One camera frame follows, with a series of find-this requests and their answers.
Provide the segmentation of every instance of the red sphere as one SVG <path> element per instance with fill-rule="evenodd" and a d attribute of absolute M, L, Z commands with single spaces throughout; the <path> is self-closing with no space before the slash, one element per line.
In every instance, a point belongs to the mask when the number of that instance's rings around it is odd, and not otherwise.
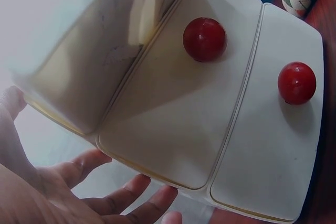
<path fill-rule="evenodd" d="M 220 57 L 227 46 L 224 28 L 211 18 L 197 18 L 184 30 L 183 45 L 187 53 L 200 62 Z"/>
<path fill-rule="evenodd" d="M 316 77 L 306 64 L 292 62 L 280 72 L 278 88 L 287 103 L 301 105 L 313 97 L 316 91 Z"/>

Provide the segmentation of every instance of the brown wooden surface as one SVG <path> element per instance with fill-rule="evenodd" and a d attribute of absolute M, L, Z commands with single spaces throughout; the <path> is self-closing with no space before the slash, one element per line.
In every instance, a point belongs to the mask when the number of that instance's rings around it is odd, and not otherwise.
<path fill-rule="evenodd" d="M 297 224 L 336 223 L 336 0 L 317 0 L 306 22 L 324 43 L 324 105 L 312 181 Z M 209 224 L 265 224 L 216 209 Z"/>

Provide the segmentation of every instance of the palm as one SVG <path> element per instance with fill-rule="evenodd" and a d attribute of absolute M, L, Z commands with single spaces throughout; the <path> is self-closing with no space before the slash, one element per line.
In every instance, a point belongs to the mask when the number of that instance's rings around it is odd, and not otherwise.
<path fill-rule="evenodd" d="M 25 106 L 21 93 L 16 88 L 7 90 L 0 106 L 0 220 L 4 223 L 147 224 L 157 221 L 175 199 L 177 190 L 165 186 L 130 214 L 120 215 L 148 187 L 150 179 L 144 175 L 104 198 L 77 198 L 71 189 L 111 158 L 92 150 L 71 162 L 35 168 L 22 149 L 13 123 Z M 164 222 L 182 223 L 182 219 L 172 213 Z"/>

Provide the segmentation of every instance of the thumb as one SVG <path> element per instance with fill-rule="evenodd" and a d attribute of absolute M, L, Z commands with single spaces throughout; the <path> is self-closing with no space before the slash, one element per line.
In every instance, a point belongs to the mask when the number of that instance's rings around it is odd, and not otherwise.
<path fill-rule="evenodd" d="M 163 217 L 161 224 L 182 224 L 182 214 L 169 212 Z"/>
<path fill-rule="evenodd" d="M 36 169 L 23 150 L 13 122 L 25 106 L 23 93 L 17 87 L 10 87 L 0 95 L 0 165 L 36 188 L 39 183 Z"/>
<path fill-rule="evenodd" d="M 27 105 L 23 99 L 22 91 L 15 86 L 6 89 L 0 95 L 0 104 L 5 107 L 13 120 L 16 119 L 20 111 Z"/>

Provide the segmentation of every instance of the finger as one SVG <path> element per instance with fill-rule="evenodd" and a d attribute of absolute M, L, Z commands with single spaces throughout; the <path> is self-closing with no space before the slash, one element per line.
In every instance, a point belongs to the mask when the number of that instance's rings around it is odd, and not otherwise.
<path fill-rule="evenodd" d="M 0 104 L 2 104 L 12 119 L 15 120 L 21 110 L 27 105 L 23 99 L 23 93 L 20 89 L 12 86 L 6 89 L 0 96 Z"/>
<path fill-rule="evenodd" d="M 0 163 L 38 189 L 39 176 L 23 150 L 13 122 L 25 106 L 23 93 L 15 86 L 0 95 Z"/>
<path fill-rule="evenodd" d="M 179 212 L 169 212 L 163 217 L 161 224 L 182 224 L 182 214 Z"/>
<path fill-rule="evenodd" d="M 136 175 L 121 189 L 102 199 L 88 198 L 83 199 L 83 201 L 99 215 L 117 215 L 122 213 L 136 199 L 138 199 L 146 190 L 150 182 L 151 179 L 147 176 Z"/>
<path fill-rule="evenodd" d="M 81 183 L 95 168 L 112 161 L 98 149 L 84 152 L 71 162 L 61 163 L 52 167 L 72 189 Z"/>
<path fill-rule="evenodd" d="M 122 224 L 151 224 L 155 223 L 169 208 L 174 199 L 177 197 L 177 189 L 164 186 L 157 191 L 152 198 L 142 204 L 136 210 L 130 212 L 125 218 L 117 217 L 116 215 L 103 216 L 106 223 Z"/>

